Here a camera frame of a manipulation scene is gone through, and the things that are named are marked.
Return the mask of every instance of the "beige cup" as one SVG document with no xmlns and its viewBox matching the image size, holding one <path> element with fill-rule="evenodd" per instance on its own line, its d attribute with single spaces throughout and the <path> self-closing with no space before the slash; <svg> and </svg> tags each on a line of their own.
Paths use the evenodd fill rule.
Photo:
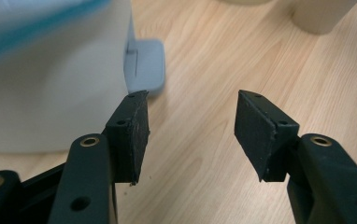
<svg viewBox="0 0 357 224">
<path fill-rule="evenodd" d="M 243 4 L 243 5 L 258 5 L 262 3 L 269 2 L 271 0 L 223 0 L 229 3 Z"/>
<path fill-rule="evenodd" d="M 293 23 L 316 35 L 330 33 L 357 0 L 300 0 Z"/>
</svg>

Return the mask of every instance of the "blue object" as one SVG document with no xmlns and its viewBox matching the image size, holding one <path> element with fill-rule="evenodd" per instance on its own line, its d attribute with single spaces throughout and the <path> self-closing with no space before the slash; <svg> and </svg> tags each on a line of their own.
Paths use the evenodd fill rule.
<svg viewBox="0 0 357 224">
<path fill-rule="evenodd" d="M 92 12 L 103 4 L 110 2 L 110 0 L 72 0 L 71 2 L 73 3 L 57 8 L 55 11 L 42 17 L 30 18 L 27 21 L 17 22 L 14 25 L 0 24 L 0 54 L 42 36 L 67 21 Z M 19 10 L 18 12 L 10 11 L 10 14 L 13 13 L 20 14 L 21 12 Z"/>
</svg>

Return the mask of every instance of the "tabletop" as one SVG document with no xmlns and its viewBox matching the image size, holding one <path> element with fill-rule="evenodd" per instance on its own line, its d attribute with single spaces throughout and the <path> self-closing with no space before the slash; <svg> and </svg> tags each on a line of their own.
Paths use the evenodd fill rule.
<svg viewBox="0 0 357 224">
<path fill-rule="evenodd" d="M 284 183 L 260 183 L 234 136 L 237 92 L 267 97 L 300 135 L 337 140 L 357 163 L 357 5 L 328 35 L 292 24 L 293 0 L 133 0 L 138 38 L 164 42 L 166 85 L 149 98 L 139 184 L 117 185 L 121 224 L 294 223 Z M 22 180 L 66 153 L 1 154 Z"/>
</svg>

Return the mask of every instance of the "wooden table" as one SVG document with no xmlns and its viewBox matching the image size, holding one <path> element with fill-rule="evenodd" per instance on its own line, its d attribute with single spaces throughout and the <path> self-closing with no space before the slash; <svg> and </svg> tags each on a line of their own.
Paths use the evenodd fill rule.
<svg viewBox="0 0 357 224">
<path fill-rule="evenodd" d="M 234 137 L 238 90 L 269 98 L 357 162 L 357 5 L 329 35 L 291 23 L 294 1 L 134 0 L 137 36 L 158 37 L 166 86 L 150 99 L 150 142 L 135 187 L 118 185 L 133 223 L 293 223 L 286 183 L 259 183 Z M 27 179 L 66 153 L 0 154 Z"/>
</svg>

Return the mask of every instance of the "wood grain surface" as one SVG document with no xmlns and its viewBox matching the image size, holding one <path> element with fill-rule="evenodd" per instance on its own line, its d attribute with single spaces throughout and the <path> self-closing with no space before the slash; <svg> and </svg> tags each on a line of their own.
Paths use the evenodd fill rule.
<svg viewBox="0 0 357 224">
<path fill-rule="evenodd" d="M 234 137 L 238 90 L 256 91 L 357 162 L 357 5 L 329 35 L 291 22 L 295 2 L 133 0 L 136 34 L 164 42 L 166 85 L 149 100 L 140 182 L 117 187 L 133 223 L 294 223 L 286 183 L 259 183 Z M 27 179 L 66 153 L 0 154 Z"/>
</svg>

